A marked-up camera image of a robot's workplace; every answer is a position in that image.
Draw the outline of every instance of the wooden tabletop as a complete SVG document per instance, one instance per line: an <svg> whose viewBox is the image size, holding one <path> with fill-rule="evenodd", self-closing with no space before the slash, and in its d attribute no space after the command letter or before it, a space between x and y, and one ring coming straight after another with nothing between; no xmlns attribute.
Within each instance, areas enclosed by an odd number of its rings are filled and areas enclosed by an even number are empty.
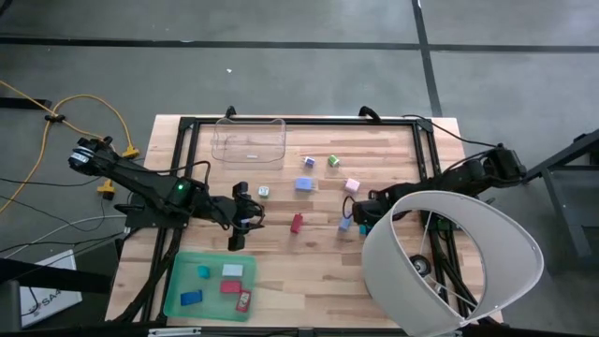
<svg viewBox="0 0 599 337"><path fill-rule="evenodd" d="M169 169L180 117L156 116L145 159L146 168ZM433 121L455 134L460 133L454 118L435 118ZM235 183L248 182L253 199L259 200L266 209L263 222L266 227L246 236L244 250L230 253L226 250L230 231L224 231L214 223L195 219L183 233L180 251L255 256L257 276L252 299L253 312L246 322L169 318L168 323L194 326L397 328L371 299L364 285L360 252L365 237L359 235L355 223L347 232L340 232L337 228L346 196L343 190L345 179L360 181L356 200L366 199L371 189L419 181L412 129L402 126L288 125L283 169L252 171L224 169L221 162L213 159L212 131L213 125L201 127L196 155L196 160L212 162L209 179L211 195L230 197ZM464 157L459 140L439 129L435 129L434 134L442 169ZM424 134L421 137L426 144ZM187 146L183 148L182 163ZM327 165L327 158L331 154L341 160L338 168ZM314 168L306 169L303 166L304 156L316 160ZM430 163L426 146L425 156L427 163ZM204 169L202 166L196 167L193 178L203 180ZM300 176L314 179L312 193L295 192L294 181ZM270 196L266 200L257 195L257 188L262 185L270 188ZM296 212L302 213L304 225L299 234L292 234L289 227ZM408 255L417 254L423 234L418 218L409 214L396 222L395 226ZM153 228L142 229L125 243L107 319L120 314L146 281L156 232ZM474 244L461 232L456 233L456 245L464 283L479 298L483 286L479 254ZM428 240L425 240L424 255L429 253ZM163 282L164 277L156 287L152 317L159 310ZM398 291L402 291L401 285L398 285ZM501 320L501 314L494 317Z"/></svg>

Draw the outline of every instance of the concrete floor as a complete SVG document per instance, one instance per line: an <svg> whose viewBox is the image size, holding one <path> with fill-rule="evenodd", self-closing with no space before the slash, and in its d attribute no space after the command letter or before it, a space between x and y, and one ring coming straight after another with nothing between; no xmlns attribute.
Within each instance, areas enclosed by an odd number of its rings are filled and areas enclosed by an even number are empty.
<svg viewBox="0 0 599 337"><path fill-rule="evenodd" d="M593 0L421 0L430 43L597 45L599 3ZM0 33L26 37L109 37L225 41L417 43L410 0L207 0L138 2L16 1ZM581 53L432 52L446 117L469 139L503 142L531 167L599 125L599 59ZM431 116L420 51L133 49L0 45L0 78L29 95L56 102L89 93L124 115L142 152L158 113L354 115L368 105L382 115ZM12 95L0 88L0 95ZM95 102L63 110L74 124L110 134L125 146L118 121ZM0 110L2 177L24 178L35 163L43 114ZM78 135L52 128L36 181L85 182L66 159ZM466 146L468 154L479 151ZM0 184L0 195L16 186ZM19 200L68 220L100 215L95 184L27 186ZM548 266L569 266L569 240L541 182L490 190L494 206L519 221L541 245ZM124 193L118 199L126 197ZM116 213L105 204L106 213ZM10 206L0 216L0 248L28 242L62 223ZM76 241L117 232L108 221L93 233L66 229ZM32 247L15 258L35 261L61 247ZM515 327L599 334L599 272L544 273L504 310Z"/></svg>

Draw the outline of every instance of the green plastic tray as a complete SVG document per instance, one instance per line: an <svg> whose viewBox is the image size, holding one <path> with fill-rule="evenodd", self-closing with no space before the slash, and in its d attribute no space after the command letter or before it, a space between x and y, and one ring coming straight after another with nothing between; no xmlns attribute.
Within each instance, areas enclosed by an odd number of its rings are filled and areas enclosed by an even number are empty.
<svg viewBox="0 0 599 337"><path fill-rule="evenodd" d="M224 264L243 265L242 277L223 277ZM210 279L199 277L197 267L210 268ZM195 317L246 321L250 317L254 299L254 281L256 279L256 259L253 256L217 255L192 252L180 252L175 257L175 264L168 285L167 300L164 313L169 317ZM221 281L239 280L241 288L252 291L250 307L247 313L235 308L239 294L220 292ZM202 290L202 302L181 306L181 294Z"/></svg>

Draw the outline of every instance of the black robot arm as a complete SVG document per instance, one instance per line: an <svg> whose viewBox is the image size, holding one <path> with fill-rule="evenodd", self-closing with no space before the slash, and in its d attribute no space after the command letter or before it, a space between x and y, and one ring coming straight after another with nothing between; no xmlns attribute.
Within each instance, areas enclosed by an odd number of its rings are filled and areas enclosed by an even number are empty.
<svg viewBox="0 0 599 337"><path fill-rule="evenodd" d="M441 190L475 197L490 187L509 187L520 183L526 168L520 164L513 150L503 144L473 158L452 165L443 174L421 183L396 183L384 190L370 191L368 200L355 202L352 206L354 221L372 227L391 207L410 193ZM401 217L396 214L394 220Z"/></svg>
<svg viewBox="0 0 599 337"><path fill-rule="evenodd" d="M264 208L247 194L248 184L233 186L232 197L211 197L207 182L176 175L160 175L122 158L110 148L111 138L80 139L68 158L69 166L79 173L109 178L135 195L131 204L115 208L136 221L131 227L186 227L190 217L218 223L223 229L233 227L228 250L244 247L244 235L263 227ZM260 217L257 223L250 220Z"/></svg>

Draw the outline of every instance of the white lamp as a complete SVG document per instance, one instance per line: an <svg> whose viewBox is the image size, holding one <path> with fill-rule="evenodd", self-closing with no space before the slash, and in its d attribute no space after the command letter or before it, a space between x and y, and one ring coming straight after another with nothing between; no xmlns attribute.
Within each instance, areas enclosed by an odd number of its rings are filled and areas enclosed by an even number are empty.
<svg viewBox="0 0 599 337"><path fill-rule="evenodd" d="M435 212L451 220L480 252L485 284L467 318L442 301L418 275L397 240L393 214ZM362 248L366 287L409 335L435 336L501 310L527 293L543 271L538 244L516 221L490 205L452 192L425 191L401 198L369 233Z"/></svg>

